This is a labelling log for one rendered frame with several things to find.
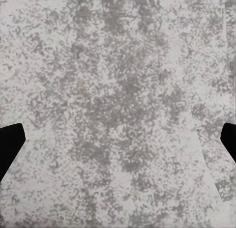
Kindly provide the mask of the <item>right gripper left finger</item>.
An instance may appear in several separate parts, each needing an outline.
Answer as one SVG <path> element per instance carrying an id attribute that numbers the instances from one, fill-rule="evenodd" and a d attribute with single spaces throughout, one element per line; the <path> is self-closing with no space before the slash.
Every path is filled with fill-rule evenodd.
<path id="1" fill-rule="evenodd" d="M 21 123 L 0 128 L 0 182 L 25 143 Z"/>

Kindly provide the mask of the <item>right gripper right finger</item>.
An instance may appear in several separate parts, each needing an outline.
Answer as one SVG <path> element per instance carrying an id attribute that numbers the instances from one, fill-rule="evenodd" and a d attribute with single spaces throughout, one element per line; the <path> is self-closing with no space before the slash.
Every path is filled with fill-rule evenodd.
<path id="1" fill-rule="evenodd" d="M 236 161 L 236 124 L 224 123 L 220 140 Z"/>

